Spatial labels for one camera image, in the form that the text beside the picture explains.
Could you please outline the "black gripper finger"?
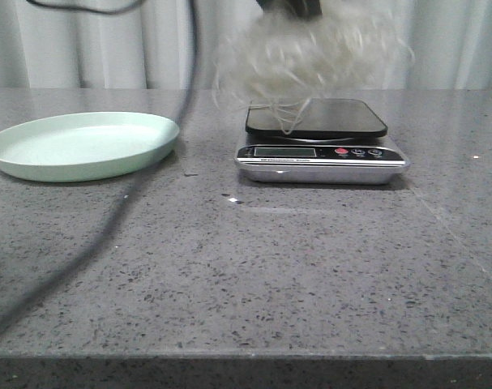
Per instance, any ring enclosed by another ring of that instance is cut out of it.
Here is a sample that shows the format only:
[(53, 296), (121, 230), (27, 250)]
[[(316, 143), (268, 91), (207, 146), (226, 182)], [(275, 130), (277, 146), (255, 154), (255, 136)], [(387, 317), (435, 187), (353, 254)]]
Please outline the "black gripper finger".
[(257, 0), (264, 12), (281, 11), (298, 19), (314, 19), (323, 15), (319, 0)]

